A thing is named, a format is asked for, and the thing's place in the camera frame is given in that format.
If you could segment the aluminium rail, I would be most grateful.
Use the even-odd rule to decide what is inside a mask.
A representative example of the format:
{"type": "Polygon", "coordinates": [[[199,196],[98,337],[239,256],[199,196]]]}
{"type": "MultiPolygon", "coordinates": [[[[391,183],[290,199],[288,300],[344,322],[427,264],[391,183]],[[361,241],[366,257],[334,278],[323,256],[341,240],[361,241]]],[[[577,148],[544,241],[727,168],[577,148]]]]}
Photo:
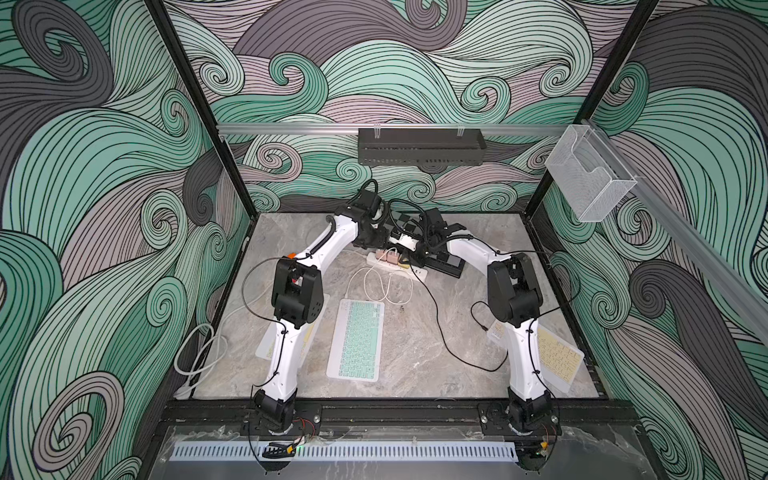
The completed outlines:
{"type": "Polygon", "coordinates": [[[637,171],[608,135],[591,120],[582,120],[605,145],[606,162],[614,168],[621,166],[635,180],[635,195],[649,208],[659,224],[685,251],[699,270],[710,280],[727,303],[745,322],[749,330],[767,345],[767,303],[723,259],[706,239],[683,216],[673,209],[652,187],[647,177],[637,171]]]}
{"type": "Polygon", "coordinates": [[[568,124],[355,124],[355,123],[219,123],[221,135],[354,135],[361,129],[382,130],[448,130],[457,135],[468,129],[478,129],[489,136],[556,136],[561,135],[568,124]]]}

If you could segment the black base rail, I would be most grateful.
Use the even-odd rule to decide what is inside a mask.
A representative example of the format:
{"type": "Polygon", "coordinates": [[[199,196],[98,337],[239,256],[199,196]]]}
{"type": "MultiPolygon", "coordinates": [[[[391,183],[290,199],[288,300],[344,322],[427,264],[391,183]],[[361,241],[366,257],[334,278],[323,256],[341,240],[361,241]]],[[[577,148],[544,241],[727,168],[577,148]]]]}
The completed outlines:
{"type": "MultiPolygon", "coordinates": [[[[505,398],[300,398],[289,419],[319,434],[353,427],[470,427],[486,435],[510,435],[540,425],[637,425],[639,417],[628,401],[599,398],[559,399],[552,409],[526,424],[505,398]]],[[[251,400],[171,401],[159,424],[247,426],[252,432],[282,432],[288,428],[267,417],[251,400]]]]}

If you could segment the black wall tray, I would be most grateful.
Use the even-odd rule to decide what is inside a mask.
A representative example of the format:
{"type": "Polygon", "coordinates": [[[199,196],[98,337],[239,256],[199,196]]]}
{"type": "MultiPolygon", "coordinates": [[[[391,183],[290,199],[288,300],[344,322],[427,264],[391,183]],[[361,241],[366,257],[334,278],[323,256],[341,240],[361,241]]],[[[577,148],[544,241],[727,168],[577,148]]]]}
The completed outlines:
{"type": "Polygon", "coordinates": [[[358,160],[365,166],[416,166],[437,172],[448,166],[477,166],[488,147],[482,132],[468,129],[457,135],[448,130],[361,129],[357,134],[358,160]]]}

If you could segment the clear plastic wall box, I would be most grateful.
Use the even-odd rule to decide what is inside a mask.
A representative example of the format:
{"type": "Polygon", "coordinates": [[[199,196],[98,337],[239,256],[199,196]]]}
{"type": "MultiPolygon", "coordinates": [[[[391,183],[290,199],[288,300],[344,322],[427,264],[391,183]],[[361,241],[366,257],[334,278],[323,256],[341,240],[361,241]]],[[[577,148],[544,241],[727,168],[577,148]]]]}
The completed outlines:
{"type": "Polygon", "coordinates": [[[603,221],[637,184],[618,149],[589,124],[568,126],[545,166],[582,223],[603,221]]]}

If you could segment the yellow keyboard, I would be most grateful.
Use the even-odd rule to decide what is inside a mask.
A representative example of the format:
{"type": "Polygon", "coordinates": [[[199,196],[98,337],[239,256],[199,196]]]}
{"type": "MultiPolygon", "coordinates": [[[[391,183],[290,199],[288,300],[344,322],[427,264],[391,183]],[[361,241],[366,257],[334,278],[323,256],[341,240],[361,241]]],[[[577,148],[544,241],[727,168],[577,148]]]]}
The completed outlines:
{"type": "Polygon", "coordinates": [[[581,350],[533,320],[519,328],[495,320],[486,336],[507,351],[509,387],[522,399],[542,396],[546,386],[568,393],[584,358],[581,350]]]}
{"type": "MultiPolygon", "coordinates": [[[[325,294],[324,295],[324,305],[321,309],[321,312],[318,316],[318,318],[309,326],[308,330],[305,332],[302,340],[302,348],[300,352],[300,364],[299,366],[302,366],[308,356],[309,350],[312,346],[312,342],[317,334],[317,331],[319,330],[319,327],[322,323],[322,320],[324,318],[325,312],[327,310],[327,307],[330,305],[330,295],[325,294]]],[[[267,331],[264,333],[258,347],[255,351],[255,356],[267,361],[270,361],[272,359],[273,350],[275,346],[275,340],[277,335],[278,327],[276,325],[270,325],[267,329],[267,331]]]]}

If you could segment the white power strip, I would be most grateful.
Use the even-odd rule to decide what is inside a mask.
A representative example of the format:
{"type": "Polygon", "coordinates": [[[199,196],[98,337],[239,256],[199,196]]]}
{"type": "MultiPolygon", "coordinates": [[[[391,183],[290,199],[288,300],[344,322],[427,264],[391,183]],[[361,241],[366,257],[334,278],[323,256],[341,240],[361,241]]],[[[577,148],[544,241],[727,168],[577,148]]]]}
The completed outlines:
{"type": "Polygon", "coordinates": [[[375,254],[376,252],[370,252],[366,256],[367,264],[374,269],[378,269],[386,273],[391,273],[391,274],[396,274],[401,276],[415,276],[421,281],[425,281],[427,278],[428,272],[424,268],[411,266],[401,258],[400,258],[401,263],[399,265],[394,265],[389,262],[388,263],[380,262],[376,260],[375,254]]]}

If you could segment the aluminium rail back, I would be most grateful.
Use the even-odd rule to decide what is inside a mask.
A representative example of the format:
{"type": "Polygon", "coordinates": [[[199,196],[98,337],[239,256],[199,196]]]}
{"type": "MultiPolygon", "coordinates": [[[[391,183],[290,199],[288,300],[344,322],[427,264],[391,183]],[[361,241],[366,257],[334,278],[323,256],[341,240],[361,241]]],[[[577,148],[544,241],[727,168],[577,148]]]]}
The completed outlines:
{"type": "Polygon", "coordinates": [[[556,136],[561,135],[568,124],[355,124],[355,123],[219,123],[221,135],[354,135],[361,129],[382,130],[448,130],[457,135],[468,129],[478,129],[489,136],[556,136]]]}

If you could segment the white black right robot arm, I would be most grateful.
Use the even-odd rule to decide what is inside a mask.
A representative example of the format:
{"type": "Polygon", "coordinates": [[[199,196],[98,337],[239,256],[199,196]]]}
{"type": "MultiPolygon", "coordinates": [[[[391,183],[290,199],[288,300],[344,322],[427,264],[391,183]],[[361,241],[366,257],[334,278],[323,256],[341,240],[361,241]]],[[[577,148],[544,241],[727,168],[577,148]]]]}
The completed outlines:
{"type": "Polygon", "coordinates": [[[528,433],[551,427],[554,395],[543,381],[538,346],[538,319],[543,293],[529,253],[504,252],[447,223],[439,210],[419,215],[421,238],[412,250],[422,256],[446,253],[485,275],[490,313],[504,327],[510,364],[508,418],[512,428],[528,433]]]}

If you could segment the aluminium rail right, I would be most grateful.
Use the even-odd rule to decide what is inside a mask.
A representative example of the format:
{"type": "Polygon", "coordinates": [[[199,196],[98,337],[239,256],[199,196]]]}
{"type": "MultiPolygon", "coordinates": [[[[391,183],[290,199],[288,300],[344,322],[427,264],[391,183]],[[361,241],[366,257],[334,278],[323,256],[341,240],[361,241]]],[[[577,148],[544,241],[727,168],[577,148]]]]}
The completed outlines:
{"type": "Polygon", "coordinates": [[[614,168],[621,166],[635,180],[635,195],[649,208],[659,224],[685,251],[699,270],[710,280],[727,303],[745,322],[749,330],[767,345],[767,303],[723,259],[706,239],[683,216],[673,209],[652,187],[647,177],[637,171],[608,135],[591,120],[582,120],[605,145],[606,162],[614,168]]]}

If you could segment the black white chessboard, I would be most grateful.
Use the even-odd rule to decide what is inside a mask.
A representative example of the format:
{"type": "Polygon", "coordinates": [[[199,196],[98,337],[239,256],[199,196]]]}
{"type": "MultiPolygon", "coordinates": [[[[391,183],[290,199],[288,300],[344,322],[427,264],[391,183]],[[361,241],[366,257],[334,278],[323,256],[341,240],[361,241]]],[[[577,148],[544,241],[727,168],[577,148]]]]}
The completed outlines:
{"type": "Polygon", "coordinates": [[[446,238],[443,240],[447,249],[447,260],[444,267],[421,267],[424,269],[432,269],[437,272],[452,276],[454,278],[460,278],[464,270],[465,261],[460,257],[450,254],[447,248],[446,239],[452,234],[463,230],[464,227],[460,224],[449,225],[443,218],[441,212],[432,208],[426,210],[424,213],[419,214],[407,214],[403,212],[391,212],[385,224],[394,227],[393,233],[390,237],[389,245],[394,247],[400,254],[400,258],[405,260],[407,264],[410,264],[408,260],[408,254],[411,252],[397,243],[397,240],[402,234],[409,235],[418,241],[422,240],[424,235],[431,224],[434,223],[446,223],[446,238]]]}

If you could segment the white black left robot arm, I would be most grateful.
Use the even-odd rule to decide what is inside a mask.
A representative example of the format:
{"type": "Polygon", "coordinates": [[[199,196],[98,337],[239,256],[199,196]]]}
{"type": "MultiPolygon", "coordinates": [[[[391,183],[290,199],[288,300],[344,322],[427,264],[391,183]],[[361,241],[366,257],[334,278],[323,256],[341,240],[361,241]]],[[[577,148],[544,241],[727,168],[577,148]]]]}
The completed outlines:
{"type": "Polygon", "coordinates": [[[257,413],[274,430],[287,431],[293,424],[304,337],[325,303],[323,273],[348,245],[382,248],[388,235],[386,213],[378,182],[369,179],[326,217],[320,236],[296,255],[277,261],[270,297],[277,323],[273,352],[267,379],[253,394],[257,413]]]}

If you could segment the green white keyboard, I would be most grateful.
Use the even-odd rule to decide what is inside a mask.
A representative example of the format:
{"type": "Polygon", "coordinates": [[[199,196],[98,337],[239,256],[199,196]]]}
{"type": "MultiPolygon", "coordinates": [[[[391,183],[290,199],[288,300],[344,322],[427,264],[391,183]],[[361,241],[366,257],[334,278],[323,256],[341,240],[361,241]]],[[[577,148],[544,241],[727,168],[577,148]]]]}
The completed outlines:
{"type": "Polygon", "coordinates": [[[382,302],[340,301],[326,368],[329,378],[378,381],[384,313],[382,302]]]}

